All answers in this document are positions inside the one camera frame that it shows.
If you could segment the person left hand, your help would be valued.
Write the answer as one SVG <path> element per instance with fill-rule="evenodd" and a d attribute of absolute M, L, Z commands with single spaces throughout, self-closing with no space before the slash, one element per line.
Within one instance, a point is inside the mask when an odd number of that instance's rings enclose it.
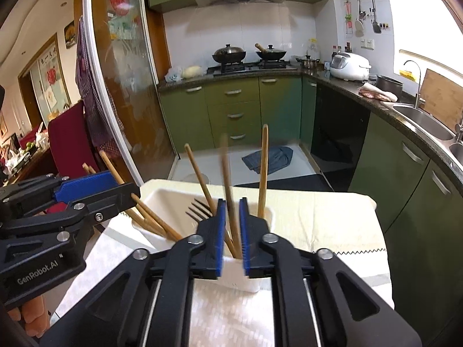
<path fill-rule="evenodd" d="M 21 309 L 14 308 L 8 311 L 14 321 L 24 321 L 24 329 L 29 337 L 42 337 L 49 329 L 49 314 L 43 295 L 24 303 Z"/>

